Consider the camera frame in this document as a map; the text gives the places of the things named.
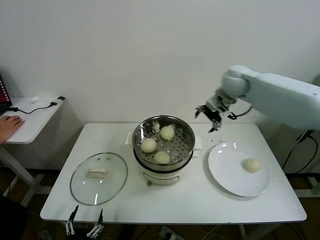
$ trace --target white table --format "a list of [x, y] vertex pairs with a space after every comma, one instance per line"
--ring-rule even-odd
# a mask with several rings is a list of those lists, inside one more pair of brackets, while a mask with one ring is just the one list
[[[25, 120], [25, 123], [17, 130], [17, 132], [5, 142], [6, 144], [31, 143], [36, 139], [41, 130], [62, 105], [62, 101], [56, 98], [43, 99], [41, 102], [31, 103], [30, 98], [13, 97], [11, 98], [11, 101], [12, 107], [18, 107], [25, 112], [30, 112], [36, 108], [47, 107], [51, 102], [56, 102], [58, 104], [46, 109], [39, 109], [31, 114], [26, 114], [20, 111], [6, 111], [3, 116], [17, 115]], [[10, 188], [8, 187], [4, 192], [4, 196], [8, 194], [9, 189], [13, 189], [18, 178], [22, 179], [29, 186], [29, 190], [21, 202], [25, 207], [29, 204], [34, 194], [50, 193], [51, 187], [44, 187], [40, 185], [44, 175], [39, 174], [36, 178], [32, 177], [31, 174], [6, 150], [3, 145], [0, 145], [0, 159], [16, 174], [16, 177], [10, 183]]]
[[[224, 124], [208, 133], [211, 124], [190, 124], [202, 139], [199, 158], [193, 158], [181, 179], [169, 186], [147, 186], [130, 145], [125, 145], [133, 123], [88, 123], [47, 198], [40, 216], [64, 221], [79, 205], [75, 222], [96, 222], [103, 209], [105, 223], [131, 224], [253, 224], [303, 221], [307, 215], [273, 153], [255, 124]], [[218, 141], [250, 145], [263, 158], [270, 173], [267, 190], [257, 197], [240, 197], [224, 190], [208, 171], [208, 154]], [[70, 192], [70, 180], [86, 158], [105, 152], [119, 154], [126, 161], [128, 176], [120, 193], [96, 206], [77, 202]], [[266, 234], [277, 225], [262, 227]], [[261, 233], [246, 239], [258, 239]]]

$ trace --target white plate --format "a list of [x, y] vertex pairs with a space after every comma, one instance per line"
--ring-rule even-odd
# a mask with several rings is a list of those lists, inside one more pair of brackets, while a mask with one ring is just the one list
[[[244, 160], [260, 159], [261, 169], [248, 172]], [[269, 172], [261, 159], [251, 148], [236, 142], [226, 142], [214, 147], [209, 154], [209, 168], [215, 180], [226, 190], [243, 197], [263, 193], [269, 184]]]

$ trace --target clamp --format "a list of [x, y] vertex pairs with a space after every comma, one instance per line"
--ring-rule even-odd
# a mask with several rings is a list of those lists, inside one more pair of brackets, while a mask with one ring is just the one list
[[69, 220], [68, 220], [68, 221], [64, 221], [65, 232], [66, 232], [66, 235], [67, 235], [67, 236], [69, 236], [70, 234], [71, 234], [71, 235], [74, 235], [74, 234], [75, 234], [73, 222], [74, 222], [75, 216], [76, 216], [76, 214], [77, 214], [78, 208], [79, 208], [79, 205], [77, 205], [77, 206], [75, 207], [75, 210], [71, 213], [71, 215], [70, 215], [70, 217], [69, 217]]
[[102, 222], [104, 220], [104, 218], [102, 216], [102, 211], [103, 210], [101, 209], [97, 224], [95, 224], [93, 229], [90, 232], [88, 232], [86, 235], [87, 237], [90, 237], [91, 239], [96, 239], [96, 237], [103, 231], [103, 229], [105, 227], [102, 225]]

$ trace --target laptop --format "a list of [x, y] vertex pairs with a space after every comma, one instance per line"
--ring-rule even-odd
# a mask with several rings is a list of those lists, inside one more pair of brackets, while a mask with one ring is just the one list
[[0, 116], [12, 105], [9, 94], [0, 74]]

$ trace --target robotic arm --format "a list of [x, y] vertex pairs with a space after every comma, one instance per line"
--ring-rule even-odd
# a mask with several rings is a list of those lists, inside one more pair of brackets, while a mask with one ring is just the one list
[[221, 87], [205, 105], [197, 107], [195, 117], [204, 113], [212, 129], [220, 129], [220, 114], [237, 116], [229, 107], [241, 99], [261, 113], [295, 129], [320, 130], [320, 87], [289, 77], [231, 66], [222, 77]]

